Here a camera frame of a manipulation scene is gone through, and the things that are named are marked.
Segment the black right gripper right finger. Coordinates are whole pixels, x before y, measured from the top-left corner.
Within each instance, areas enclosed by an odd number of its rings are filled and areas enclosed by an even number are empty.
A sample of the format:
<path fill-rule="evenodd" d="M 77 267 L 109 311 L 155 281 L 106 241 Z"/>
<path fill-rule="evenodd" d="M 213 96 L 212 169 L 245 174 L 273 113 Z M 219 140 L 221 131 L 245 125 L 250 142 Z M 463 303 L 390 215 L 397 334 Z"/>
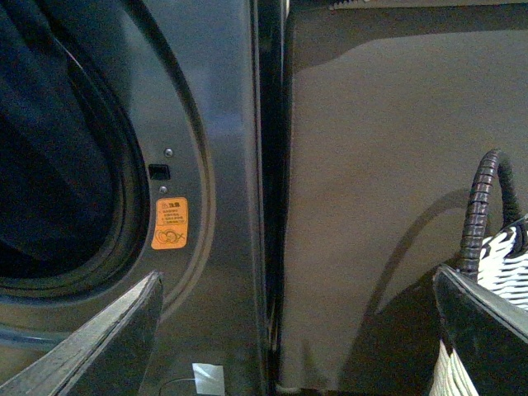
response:
<path fill-rule="evenodd" d="M 526 395 L 527 312 L 448 266 L 433 280 L 440 317 L 434 395 Z"/>

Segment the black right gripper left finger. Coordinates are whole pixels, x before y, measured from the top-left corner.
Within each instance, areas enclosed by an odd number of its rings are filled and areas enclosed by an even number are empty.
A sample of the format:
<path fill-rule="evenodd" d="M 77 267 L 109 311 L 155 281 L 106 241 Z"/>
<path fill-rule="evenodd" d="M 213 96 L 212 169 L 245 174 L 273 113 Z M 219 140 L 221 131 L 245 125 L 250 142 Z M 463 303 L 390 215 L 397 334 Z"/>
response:
<path fill-rule="evenodd" d="M 163 306 L 162 274 L 141 281 L 1 385 L 2 395 L 136 395 Z"/>

